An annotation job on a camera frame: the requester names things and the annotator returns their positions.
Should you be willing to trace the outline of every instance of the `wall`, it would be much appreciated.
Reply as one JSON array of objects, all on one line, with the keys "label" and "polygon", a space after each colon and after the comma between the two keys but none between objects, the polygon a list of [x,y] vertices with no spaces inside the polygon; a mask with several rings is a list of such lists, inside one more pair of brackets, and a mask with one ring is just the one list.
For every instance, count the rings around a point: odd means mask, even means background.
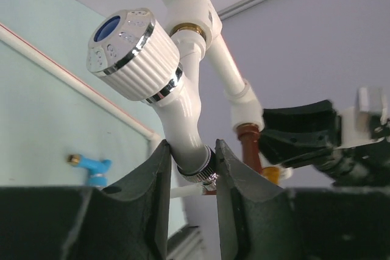
[{"label": "wall", "polygon": [[[0,6],[1,23],[163,134],[151,108],[129,102],[87,71],[87,42],[101,15],[75,0],[0,0]],[[146,159],[147,141],[131,128],[4,43],[0,55],[1,185],[82,184],[86,173],[65,163],[69,153],[112,159],[110,183]],[[185,222],[181,199],[171,200],[169,234]]]},{"label": "wall", "polygon": [[[382,86],[390,96],[390,0],[269,0],[224,21],[223,34],[243,76],[266,108],[331,99],[353,106],[356,89]],[[200,69],[200,134],[225,139],[240,157],[229,105],[209,63]],[[286,186],[329,186],[311,167]],[[208,258],[219,256],[218,217],[212,197],[186,199],[189,222],[201,225]]]}]

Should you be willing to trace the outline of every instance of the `yellow fitting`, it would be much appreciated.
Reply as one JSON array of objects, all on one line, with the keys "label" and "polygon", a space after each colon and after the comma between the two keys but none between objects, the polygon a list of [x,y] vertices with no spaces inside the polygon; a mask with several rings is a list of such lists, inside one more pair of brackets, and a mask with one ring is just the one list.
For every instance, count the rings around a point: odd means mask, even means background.
[{"label": "yellow fitting", "polygon": [[275,185],[279,185],[280,169],[278,167],[265,167],[263,176]]},{"label": "yellow fitting", "polygon": [[80,163],[81,156],[80,155],[70,155],[68,156],[67,162],[72,166],[76,166]]}]

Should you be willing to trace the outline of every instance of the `white knob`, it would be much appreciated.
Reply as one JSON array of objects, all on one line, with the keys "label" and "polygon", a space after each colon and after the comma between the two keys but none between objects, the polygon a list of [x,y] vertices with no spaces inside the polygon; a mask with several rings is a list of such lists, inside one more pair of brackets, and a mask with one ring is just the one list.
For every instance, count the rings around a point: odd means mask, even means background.
[{"label": "white knob", "polygon": [[175,79],[180,54],[148,9],[109,16],[88,42],[87,68],[129,100],[158,94]]}]

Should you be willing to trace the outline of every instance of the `robotic arm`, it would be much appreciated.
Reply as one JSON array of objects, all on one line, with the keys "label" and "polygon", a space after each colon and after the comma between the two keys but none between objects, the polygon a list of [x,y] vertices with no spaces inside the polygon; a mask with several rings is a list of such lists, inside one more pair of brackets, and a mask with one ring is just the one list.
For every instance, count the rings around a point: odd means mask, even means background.
[{"label": "robotic arm", "polygon": [[264,109],[259,149],[270,166],[312,164],[335,186],[390,184],[387,99],[362,87],[355,107],[337,112],[329,100],[296,108]]},{"label": "robotic arm", "polygon": [[162,1],[168,9],[164,28],[148,9],[109,16],[89,40],[87,68],[129,100],[150,105],[161,119],[179,172],[212,191],[214,154],[197,130],[203,57],[224,84],[234,131],[246,124],[261,131],[262,108],[227,49],[211,1]]}]

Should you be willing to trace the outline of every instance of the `white pipe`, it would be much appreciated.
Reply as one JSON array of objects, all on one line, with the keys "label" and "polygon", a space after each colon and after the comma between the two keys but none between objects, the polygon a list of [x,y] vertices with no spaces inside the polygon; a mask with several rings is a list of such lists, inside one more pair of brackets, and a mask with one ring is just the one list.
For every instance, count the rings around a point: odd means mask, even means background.
[{"label": "white pipe", "polygon": [[200,98],[191,82],[183,75],[177,88],[152,107],[160,117],[177,165],[185,174],[197,173],[208,160],[209,150],[197,129]]},{"label": "white pipe", "polygon": [[225,92],[229,96],[235,96],[243,92],[245,88],[244,80],[222,35],[213,40],[206,52],[206,57],[221,78]]},{"label": "white pipe", "polygon": [[163,124],[175,162],[186,174],[195,174],[210,155],[197,129],[201,110],[199,63],[206,43],[199,34],[187,30],[175,33],[172,40],[180,52],[183,76],[175,91],[152,107]]},{"label": "white pipe", "polygon": [[205,189],[201,184],[192,184],[184,187],[177,187],[171,189],[171,199],[177,197],[203,195],[204,191]]},{"label": "white pipe", "polygon": [[71,88],[74,88],[80,94],[83,94],[89,100],[102,107],[110,114],[123,121],[125,124],[136,130],[139,134],[149,140],[149,155],[153,153],[155,148],[161,141],[161,137],[153,130],[147,128],[145,125],[131,117],[123,109],[119,108],[113,102],[108,100],[103,95],[92,89],[89,85],[68,71],[63,66],[53,61],[48,56],[44,55],[37,48],[33,47],[27,41],[19,37],[16,33],[12,32],[5,25],[0,23],[0,40],[10,47],[14,48],[19,53],[26,56],[28,59],[41,66],[43,69],[56,76],[61,81],[65,82]]}]

